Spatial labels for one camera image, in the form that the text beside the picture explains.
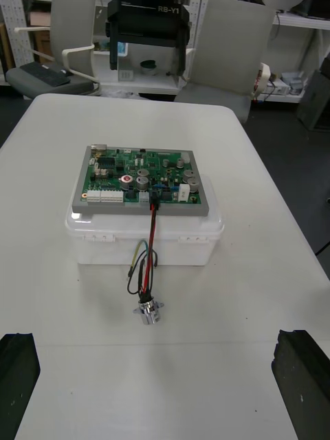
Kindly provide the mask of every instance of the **white plastic box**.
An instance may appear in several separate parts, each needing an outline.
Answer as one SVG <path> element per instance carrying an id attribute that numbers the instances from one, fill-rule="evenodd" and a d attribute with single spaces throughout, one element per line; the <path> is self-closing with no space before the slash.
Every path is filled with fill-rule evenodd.
<path id="1" fill-rule="evenodd" d="M 210 180 L 201 180 L 207 217 L 157 215 L 153 248 L 160 265 L 203 266 L 220 239 L 224 224 L 217 199 Z M 138 241 L 149 238 L 151 215 L 82 215 L 73 213 L 71 204 L 65 226 L 80 264 L 130 265 Z"/>

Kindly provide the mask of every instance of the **gray plastic frame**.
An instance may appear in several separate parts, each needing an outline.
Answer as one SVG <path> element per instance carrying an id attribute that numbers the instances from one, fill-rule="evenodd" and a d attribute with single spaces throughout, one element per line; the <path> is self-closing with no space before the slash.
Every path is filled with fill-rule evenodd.
<path id="1" fill-rule="evenodd" d="M 107 147 L 109 150 L 116 150 L 115 147 Z M 140 148 L 129 148 L 132 151 L 140 151 Z M 158 215 L 186 215 L 193 217 L 206 217 L 208 215 L 208 201 L 206 200 L 204 188 L 201 182 L 201 177 L 195 161 L 195 156 L 192 151 L 187 150 L 157 150 L 152 148 L 146 148 L 146 151 L 152 151 L 153 153 L 188 153 L 190 158 L 190 165 L 192 171 L 195 173 L 197 179 L 200 182 L 199 197 L 201 199 L 200 204 L 183 204 L 183 203 L 161 203 L 159 206 Z M 83 187 L 89 165 L 89 158 L 91 157 L 91 147 L 86 149 L 84 160 L 82 161 L 82 167 L 78 178 L 76 191 L 72 201 L 72 211 L 80 214 L 128 214 L 128 215 L 150 215 L 150 206 L 147 203 L 138 202 L 86 202 L 81 201 L 81 195 L 83 193 Z"/>

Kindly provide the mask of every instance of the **table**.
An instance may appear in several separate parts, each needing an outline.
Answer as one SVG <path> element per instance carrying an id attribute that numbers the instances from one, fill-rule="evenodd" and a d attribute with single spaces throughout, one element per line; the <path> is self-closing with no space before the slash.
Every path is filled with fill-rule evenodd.
<path id="1" fill-rule="evenodd" d="M 91 143 L 192 149 L 225 232 L 205 267 L 159 267 L 162 320 L 127 267 L 79 266 L 65 213 Z M 330 354 L 330 284 L 233 112 L 44 95 L 0 154 L 0 334 L 32 332 L 41 376 L 17 440 L 294 440 L 270 364 L 279 329 Z"/>

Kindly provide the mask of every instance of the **electrical cord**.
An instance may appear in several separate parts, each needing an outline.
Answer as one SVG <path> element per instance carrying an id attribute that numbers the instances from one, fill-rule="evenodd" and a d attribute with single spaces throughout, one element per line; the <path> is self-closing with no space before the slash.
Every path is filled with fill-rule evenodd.
<path id="1" fill-rule="evenodd" d="M 263 100 L 263 102 L 265 102 L 270 96 L 272 96 L 272 94 L 275 92 L 275 88 L 276 88 L 276 85 L 273 83 L 273 81 L 272 80 L 269 80 L 269 82 L 272 84 L 272 86 L 273 86 L 273 90 L 265 97 L 265 99 Z"/>

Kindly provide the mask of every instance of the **white connector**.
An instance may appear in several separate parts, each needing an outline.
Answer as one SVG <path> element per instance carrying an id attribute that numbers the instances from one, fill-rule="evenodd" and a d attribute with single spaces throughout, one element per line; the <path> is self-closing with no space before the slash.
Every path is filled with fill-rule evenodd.
<path id="1" fill-rule="evenodd" d="M 190 186 L 188 184 L 179 185 L 179 194 L 177 196 L 178 201 L 188 201 Z"/>
<path id="2" fill-rule="evenodd" d="M 87 191 L 87 201 L 100 201 L 101 192 L 96 190 Z"/>
<path id="3" fill-rule="evenodd" d="M 101 201 L 122 203 L 124 201 L 123 191 L 101 191 Z"/>

